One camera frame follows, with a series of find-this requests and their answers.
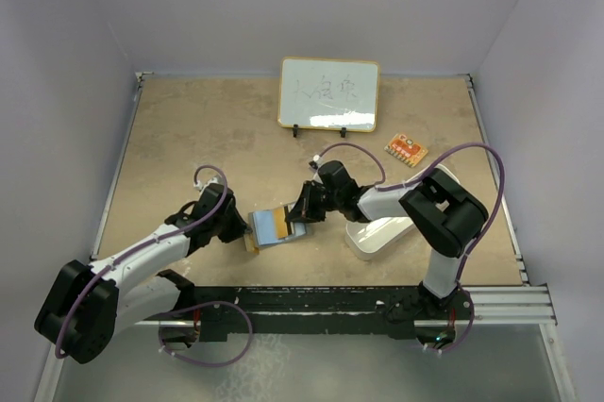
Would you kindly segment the grey card holder wallet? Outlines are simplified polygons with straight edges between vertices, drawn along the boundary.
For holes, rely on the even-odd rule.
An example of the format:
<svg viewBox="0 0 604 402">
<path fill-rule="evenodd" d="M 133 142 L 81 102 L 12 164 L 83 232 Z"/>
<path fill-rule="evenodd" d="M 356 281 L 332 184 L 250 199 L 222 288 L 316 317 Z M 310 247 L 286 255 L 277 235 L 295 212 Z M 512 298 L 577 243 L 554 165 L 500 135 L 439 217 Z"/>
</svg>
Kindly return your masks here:
<svg viewBox="0 0 604 402">
<path fill-rule="evenodd" d="M 273 209 L 250 212 L 249 229 L 243 236 L 246 251 L 258 254 L 264 248 L 310 236 L 309 225 L 287 221 L 287 214 L 293 207 L 294 203 L 290 203 Z"/>
</svg>

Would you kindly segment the yellow credit card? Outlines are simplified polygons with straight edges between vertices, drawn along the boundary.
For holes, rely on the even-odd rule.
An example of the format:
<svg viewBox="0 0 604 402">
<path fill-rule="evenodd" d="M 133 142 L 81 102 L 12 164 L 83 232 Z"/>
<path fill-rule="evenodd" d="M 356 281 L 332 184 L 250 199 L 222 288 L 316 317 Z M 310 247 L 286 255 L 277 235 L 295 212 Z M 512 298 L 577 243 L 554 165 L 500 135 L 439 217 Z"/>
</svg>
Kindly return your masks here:
<svg viewBox="0 0 604 402">
<path fill-rule="evenodd" d="M 275 233 L 278 240 L 290 237 L 293 232 L 293 226 L 288 221 L 289 206 L 283 205 L 272 210 Z"/>
</svg>

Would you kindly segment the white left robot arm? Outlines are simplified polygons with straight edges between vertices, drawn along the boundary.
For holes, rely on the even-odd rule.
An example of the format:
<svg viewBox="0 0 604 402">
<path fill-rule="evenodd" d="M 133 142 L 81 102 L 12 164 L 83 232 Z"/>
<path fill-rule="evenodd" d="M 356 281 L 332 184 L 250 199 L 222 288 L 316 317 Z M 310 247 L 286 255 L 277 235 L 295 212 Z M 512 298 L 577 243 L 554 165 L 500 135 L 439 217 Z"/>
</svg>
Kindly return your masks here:
<svg viewBox="0 0 604 402">
<path fill-rule="evenodd" d="M 239 240 L 248 229 L 234 192 L 224 183 L 209 183 L 198 199 L 127 249 L 103 260 L 63 265 L 34 328 L 54 345 L 57 359 L 88 363 L 115 334 L 143 319 L 161 314 L 183 319 L 197 310 L 194 284 L 170 264 L 214 238 Z"/>
</svg>

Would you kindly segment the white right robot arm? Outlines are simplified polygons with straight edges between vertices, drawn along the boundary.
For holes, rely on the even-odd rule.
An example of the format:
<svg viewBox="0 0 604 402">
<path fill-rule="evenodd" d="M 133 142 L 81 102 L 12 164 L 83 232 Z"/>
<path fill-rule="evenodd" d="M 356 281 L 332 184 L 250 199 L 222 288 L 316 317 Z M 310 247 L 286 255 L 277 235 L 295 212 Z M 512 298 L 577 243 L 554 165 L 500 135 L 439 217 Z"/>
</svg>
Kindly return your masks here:
<svg viewBox="0 0 604 402">
<path fill-rule="evenodd" d="M 303 183 L 286 219 L 319 223 L 332 211 L 351 223 L 369 224 L 383 218 L 412 221 L 431 247 L 419 297 L 421 311 L 430 318 L 441 318 L 452 309 L 463 256 L 490 224 L 485 206 L 440 168 L 421 174 L 408 186 L 380 188 L 358 184 L 340 161 L 328 161 Z"/>
</svg>

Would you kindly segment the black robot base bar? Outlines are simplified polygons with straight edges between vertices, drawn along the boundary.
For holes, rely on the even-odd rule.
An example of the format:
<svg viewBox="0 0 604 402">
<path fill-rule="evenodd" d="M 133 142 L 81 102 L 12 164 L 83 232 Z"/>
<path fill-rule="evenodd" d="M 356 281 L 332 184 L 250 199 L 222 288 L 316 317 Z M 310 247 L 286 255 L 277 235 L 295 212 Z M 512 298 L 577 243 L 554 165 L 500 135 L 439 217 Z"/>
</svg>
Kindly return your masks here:
<svg viewBox="0 0 604 402">
<path fill-rule="evenodd" d="M 172 270 L 159 277 L 176 287 L 176 302 L 155 316 L 171 343 L 216 343 L 253 332 L 379 335 L 442 346 L 474 319 L 473 301 L 460 288 L 438 300 L 420 286 L 203 287 Z"/>
</svg>

